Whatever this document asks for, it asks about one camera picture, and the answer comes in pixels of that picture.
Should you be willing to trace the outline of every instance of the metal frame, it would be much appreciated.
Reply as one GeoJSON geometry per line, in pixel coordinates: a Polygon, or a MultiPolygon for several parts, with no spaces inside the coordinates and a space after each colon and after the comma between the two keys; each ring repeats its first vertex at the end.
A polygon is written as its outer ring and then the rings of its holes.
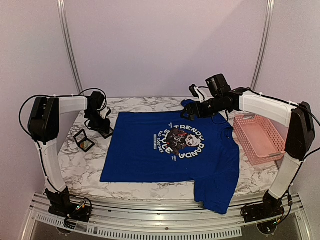
{"type": "Polygon", "coordinates": [[[74,83],[75,83],[75,86],[76,86],[78,93],[80,94],[84,89],[82,87],[82,83],[80,80],[80,76],[79,76],[78,68],[77,68],[77,64],[76,64],[76,59],[75,59],[75,55],[74,55],[74,50],[73,50],[72,44],[71,44],[71,38],[70,38],[68,21],[67,21],[67,14],[66,14],[66,8],[65,8],[65,0],[57,0],[57,4],[58,4],[58,11],[59,11],[59,16],[60,16],[60,23],[61,23],[66,52],[68,54],[74,83]]]}
{"type": "MultiPolygon", "coordinates": [[[[129,200],[96,199],[89,223],[78,222],[75,232],[108,239],[136,240],[204,240],[228,239],[241,236],[245,223],[241,208],[249,203],[260,203],[263,192],[235,196],[227,214],[202,208],[200,203],[190,200],[129,200]]],[[[292,214],[295,214],[303,240],[312,240],[310,227],[298,194],[292,196],[292,214]]],[[[284,209],[289,210],[287,197],[283,200],[284,209]]],[[[63,218],[48,213],[50,202],[45,195],[36,193],[32,199],[28,220],[22,240],[29,240],[35,226],[40,221],[58,228],[63,226],[63,218]]]]}
{"type": "Polygon", "coordinates": [[[253,79],[250,86],[252,90],[255,90],[257,87],[262,63],[265,57],[265,52],[266,52],[268,38],[269,38],[269,32],[271,28],[272,16],[274,13],[274,5],[275,5],[274,0],[268,0],[267,6],[266,6],[266,14],[265,14],[265,20],[264,20],[264,28],[263,28],[262,41],[260,45],[260,51],[259,51],[256,65],[255,65],[253,79]]]}

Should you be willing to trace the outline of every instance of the metal pole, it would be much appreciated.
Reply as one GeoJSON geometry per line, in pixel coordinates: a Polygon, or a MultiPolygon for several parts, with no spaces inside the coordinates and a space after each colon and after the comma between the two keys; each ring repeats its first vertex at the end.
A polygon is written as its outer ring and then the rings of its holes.
{"type": "Polygon", "coordinates": [[[268,43],[268,38],[269,38],[269,32],[271,28],[271,21],[272,21],[272,16],[274,12],[274,5],[275,1],[274,0],[268,0],[267,7],[266,7],[266,14],[265,14],[265,21],[264,21],[264,29],[263,29],[263,36],[262,36],[262,41],[260,45],[260,51],[258,55],[258,59],[256,62],[254,74],[253,74],[253,79],[251,82],[251,89],[255,90],[257,87],[258,83],[258,78],[260,75],[262,63],[265,57],[265,52],[267,48],[267,43],[268,43]]]}
{"type": "Polygon", "coordinates": [[[74,51],[71,44],[71,38],[70,38],[67,14],[66,14],[66,8],[65,8],[65,1],[57,0],[57,4],[58,4],[58,11],[60,16],[60,23],[61,23],[62,33],[63,33],[64,44],[65,44],[66,52],[68,54],[74,83],[78,93],[81,93],[84,89],[82,87],[74,51]]]}

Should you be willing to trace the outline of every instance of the graphic print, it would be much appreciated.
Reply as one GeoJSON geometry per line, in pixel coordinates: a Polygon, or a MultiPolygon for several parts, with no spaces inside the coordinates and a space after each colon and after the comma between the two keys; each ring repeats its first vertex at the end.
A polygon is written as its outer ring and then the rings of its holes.
{"type": "Polygon", "coordinates": [[[172,156],[172,160],[190,159],[198,156],[205,144],[202,133],[189,125],[169,125],[170,129],[153,136],[154,149],[172,156]]]}

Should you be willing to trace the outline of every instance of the panda graphic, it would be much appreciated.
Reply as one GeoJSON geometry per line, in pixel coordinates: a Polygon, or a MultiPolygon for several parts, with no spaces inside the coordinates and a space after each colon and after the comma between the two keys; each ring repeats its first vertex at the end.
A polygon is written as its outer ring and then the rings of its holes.
{"type": "Polygon", "coordinates": [[[179,151],[185,147],[197,147],[201,139],[191,133],[187,133],[176,127],[172,128],[166,137],[168,147],[172,148],[174,155],[179,155],[179,151]]]}

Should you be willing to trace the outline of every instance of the t-shirt sleeve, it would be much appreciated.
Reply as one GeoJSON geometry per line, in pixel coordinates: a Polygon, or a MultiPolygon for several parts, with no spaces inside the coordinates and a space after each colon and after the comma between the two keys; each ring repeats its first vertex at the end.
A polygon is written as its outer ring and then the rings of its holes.
{"type": "Polygon", "coordinates": [[[213,175],[195,179],[194,199],[208,210],[226,214],[239,180],[239,149],[222,158],[213,175]]]}

